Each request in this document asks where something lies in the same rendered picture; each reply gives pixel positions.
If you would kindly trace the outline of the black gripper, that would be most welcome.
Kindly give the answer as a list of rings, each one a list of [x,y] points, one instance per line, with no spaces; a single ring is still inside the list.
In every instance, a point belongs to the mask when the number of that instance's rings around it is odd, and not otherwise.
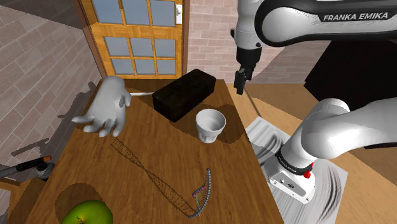
[[[261,57],[261,50],[262,48],[247,50],[237,47],[236,60],[240,64],[240,71],[235,72],[233,83],[237,94],[242,95],[245,82],[252,79],[253,71]]]

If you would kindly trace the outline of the white cup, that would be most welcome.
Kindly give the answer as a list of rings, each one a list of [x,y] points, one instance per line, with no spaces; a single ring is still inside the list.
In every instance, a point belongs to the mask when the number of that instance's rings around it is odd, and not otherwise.
[[[215,142],[226,125],[225,116],[215,109],[203,109],[195,118],[198,138],[206,144]]]

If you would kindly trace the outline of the black brick-shaped box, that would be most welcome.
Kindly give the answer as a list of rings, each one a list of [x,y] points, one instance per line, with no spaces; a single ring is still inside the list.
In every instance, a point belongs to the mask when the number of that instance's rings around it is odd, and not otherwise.
[[[153,93],[154,110],[177,122],[211,95],[215,84],[214,76],[194,69]]]

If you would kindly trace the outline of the wooden door with glass panes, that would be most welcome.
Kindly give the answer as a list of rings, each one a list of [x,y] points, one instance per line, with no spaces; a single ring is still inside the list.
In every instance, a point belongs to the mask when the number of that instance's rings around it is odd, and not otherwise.
[[[183,73],[184,0],[74,0],[106,76],[176,79]]]

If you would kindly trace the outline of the wooden table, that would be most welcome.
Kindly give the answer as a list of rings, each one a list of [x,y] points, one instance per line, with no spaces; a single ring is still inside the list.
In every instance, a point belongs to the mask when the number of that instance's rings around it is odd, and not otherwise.
[[[215,109],[226,125],[215,142],[199,139],[195,118]],[[228,88],[214,92],[178,122],[153,109],[150,95],[134,97],[118,137],[76,126],[48,181],[23,183],[4,224],[60,224],[76,204],[101,200],[114,224],[283,224]],[[192,193],[211,170],[211,193],[200,216]]]

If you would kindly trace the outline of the colourful double helix model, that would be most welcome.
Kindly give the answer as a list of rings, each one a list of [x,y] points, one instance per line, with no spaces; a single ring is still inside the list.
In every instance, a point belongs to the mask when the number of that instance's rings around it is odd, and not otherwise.
[[[196,210],[192,215],[188,216],[189,218],[194,218],[201,215],[201,212],[207,205],[207,201],[209,200],[210,193],[211,193],[211,170],[210,168],[207,168],[204,184],[192,193],[192,197],[195,199],[195,203],[196,203]]]

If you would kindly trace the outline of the white hand figure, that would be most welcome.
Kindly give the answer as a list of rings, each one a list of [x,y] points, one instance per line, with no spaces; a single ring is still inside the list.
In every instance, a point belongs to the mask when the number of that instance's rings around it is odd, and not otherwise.
[[[103,125],[99,137],[110,134],[113,127],[113,136],[117,137],[123,130],[126,122],[126,107],[130,106],[131,94],[125,88],[125,81],[117,76],[107,76],[103,79],[94,100],[87,113],[83,116],[75,116],[74,123],[88,123],[83,128],[84,132],[96,132]]]

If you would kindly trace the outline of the grey patterned robot stand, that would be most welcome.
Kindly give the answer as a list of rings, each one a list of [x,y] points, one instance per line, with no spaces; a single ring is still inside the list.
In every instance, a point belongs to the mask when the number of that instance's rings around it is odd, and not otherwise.
[[[246,134],[262,170],[265,169],[264,162],[289,139],[287,133],[261,117],[246,128]],[[284,224],[336,224],[348,172],[322,159],[314,162],[312,172],[315,192],[306,204],[268,183]]]

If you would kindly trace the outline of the green apple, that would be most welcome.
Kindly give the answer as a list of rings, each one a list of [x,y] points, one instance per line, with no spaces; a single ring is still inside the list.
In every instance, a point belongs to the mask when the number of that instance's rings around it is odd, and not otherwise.
[[[113,214],[103,201],[86,200],[74,206],[61,224],[113,224]]]

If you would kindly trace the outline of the black and grey hand tool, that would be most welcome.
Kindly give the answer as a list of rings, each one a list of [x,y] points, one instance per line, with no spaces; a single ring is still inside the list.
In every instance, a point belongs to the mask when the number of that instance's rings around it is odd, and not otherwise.
[[[0,170],[0,178],[22,172],[30,168],[35,168],[37,177],[43,181],[47,181],[55,167],[55,164],[50,162],[51,159],[51,156],[40,157]]]

